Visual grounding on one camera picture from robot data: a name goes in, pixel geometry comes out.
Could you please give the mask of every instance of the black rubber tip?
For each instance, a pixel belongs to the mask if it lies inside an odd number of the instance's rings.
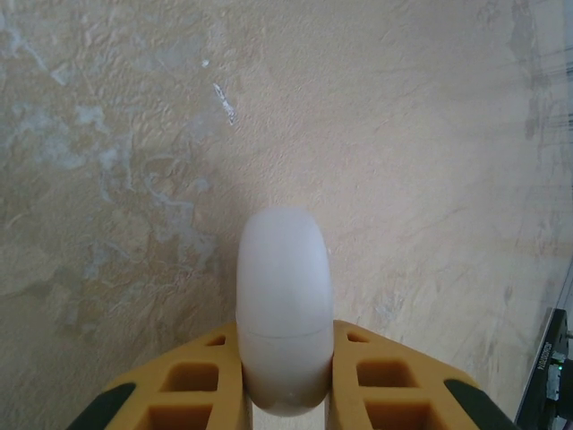
[[[67,430],[105,430],[133,390],[135,383],[124,383],[102,392],[74,419]]]
[[[519,430],[482,390],[455,379],[444,383],[480,430]]]

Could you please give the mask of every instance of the white speck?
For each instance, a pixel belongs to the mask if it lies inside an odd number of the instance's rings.
[[[93,39],[91,38],[91,29],[86,30],[83,32],[83,46],[90,47]]]
[[[94,280],[99,275],[99,268],[109,261],[108,250],[99,244],[92,246],[91,262],[83,269],[83,278],[85,280]]]
[[[10,55],[13,57],[18,57],[18,49],[24,44],[24,41],[21,38],[21,34],[17,29],[11,29],[9,27],[5,27],[5,30],[10,35]]]
[[[47,72],[46,63],[44,63],[44,60],[42,60],[42,57],[39,56],[39,54],[30,46],[30,44],[27,41],[24,41],[22,43],[22,47],[24,48],[24,50],[26,52],[28,52],[28,54],[30,54],[31,56],[34,57],[34,59],[36,60],[36,65],[38,66],[38,69],[40,69],[42,72]]]
[[[111,168],[116,164],[118,160],[119,156],[117,155],[116,148],[104,150],[101,154],[99,154],[99,162],[101,163],[101,167],[105,170],[111,170]]]
[[[101,106],[76,106],[75,114],[77,116],[75,120],[77,125],[94,124],[99,132],[110,133],[109,128],[104,125],[106,116]]]
[[[209,181],[207,179],[205,179],[204,177],[199,177],[199,178],[195,179],[193,182],[195,185],[195,189],[199,193],[203,193],[205,191],[208,191],[210,188]]]
[[[70,306],[65,316],[66,325],[75,325],[78,322],[78,306]]]
[[[72,71],[67,63],[63,63],[50,72],[50,76],[54,81],[65,87],[72,77]]]
[[[219,87],[216,83],[213,84],[213,87],[215,88],[217,97],[219,98],[219,100],[221,100],[221,103],[223,104],[225,112],[227,112],[227,116],[229,117],[229,123],[233,125],[236,120],[235,108],[231,106],[231,104],[227,100],[227,96],[225,95],[223,90],[221,90],[221,87]]]
[[[404,304],[404,297],[397,293],[388,294],[384,299],[384,303],[375,305],[376,313],[382,318],[383,323],[389,324],[396,320],[402,305]]]

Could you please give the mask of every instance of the stucco wall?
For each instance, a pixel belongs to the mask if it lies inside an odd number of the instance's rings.
[[[559,1],[0,5],[2,428],[232,320],[271,204],[323,228],[338,318],[515,413],[573,252]]]

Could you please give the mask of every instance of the yellow plastic part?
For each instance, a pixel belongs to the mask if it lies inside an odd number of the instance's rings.
[[[251,430],[234,323],[122,374],[135,383],[106,430]]]
[[[332,430],[477,430],[444,385],[467,374],[348,322],[335,321]],[[107,430],[251,430],[236,326],[225,325],[121,375],[136,383]]]

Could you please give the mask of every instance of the textured wall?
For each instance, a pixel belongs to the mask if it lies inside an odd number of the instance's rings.
[[[560,1],[0,5],[2,428],[231,320],[272,203],[337,317],[515,412],[573,252]]]

